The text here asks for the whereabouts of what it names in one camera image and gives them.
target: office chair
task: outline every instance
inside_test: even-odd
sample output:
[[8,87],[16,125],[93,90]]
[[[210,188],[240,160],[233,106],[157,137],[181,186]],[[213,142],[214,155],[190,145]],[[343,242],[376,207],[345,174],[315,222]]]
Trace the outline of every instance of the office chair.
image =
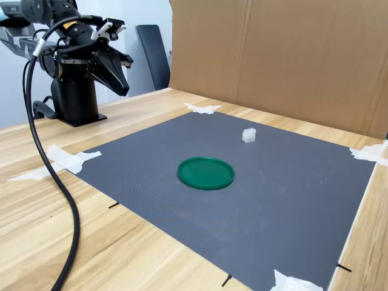
[[159,26],[137,25],[135,28],[147,58],[155,90],[167,88],[170,82],[170,67]]

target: white wall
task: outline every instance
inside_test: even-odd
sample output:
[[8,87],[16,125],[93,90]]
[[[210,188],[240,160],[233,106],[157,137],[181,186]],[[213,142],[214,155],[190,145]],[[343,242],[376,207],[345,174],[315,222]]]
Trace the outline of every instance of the white wall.
[[[124,69],[130,91],[128,96],[153,91],[146,57],[135,32],[139,24],[157,24],[160,27],[166,54],[172,49],[172,11],[168,0],[77,0],[78,11],[83,15],[99,15],[103,18],[122,19],[127,30],[119,35],[119,40],[110,45],[133,58],[132,68]],[[35,25],[36,29],[45,28]],[[0,43],[0,128],[27,122],[22,94],[22,71],[26,59],[15,56]],[[33,76],[32,99],[43,100],[50,95],[52,79],[36,65]],[[122,98],[96,82],[98,104]]]

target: cardboard wall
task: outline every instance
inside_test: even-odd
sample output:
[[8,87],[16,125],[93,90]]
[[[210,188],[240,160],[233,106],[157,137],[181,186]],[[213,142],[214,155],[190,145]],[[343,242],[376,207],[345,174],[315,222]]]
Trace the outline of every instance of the cardboard wall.
[[387,1],[170,2],[171,88],[385,138]]

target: white plastic block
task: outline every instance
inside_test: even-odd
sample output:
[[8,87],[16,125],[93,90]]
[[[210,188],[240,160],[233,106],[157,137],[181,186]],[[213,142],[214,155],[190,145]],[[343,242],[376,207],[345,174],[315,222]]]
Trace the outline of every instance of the white plastic block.
[[242,133],[242,141],[247,143],[251,141],[255,141],[256,139],[256,129],[244,129]]

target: yellow label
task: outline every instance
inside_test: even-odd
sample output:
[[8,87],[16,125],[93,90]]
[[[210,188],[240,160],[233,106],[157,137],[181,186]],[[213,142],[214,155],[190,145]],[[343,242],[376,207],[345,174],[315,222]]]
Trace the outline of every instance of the yellow label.
[[73,25],[74,23],[77,23],[76,21],[72,21],[72,22],[68,22],[68,23],[65,23],[64,25],[63,25],[63,27],[65,28],[65,29],[68,29],[71,25]]

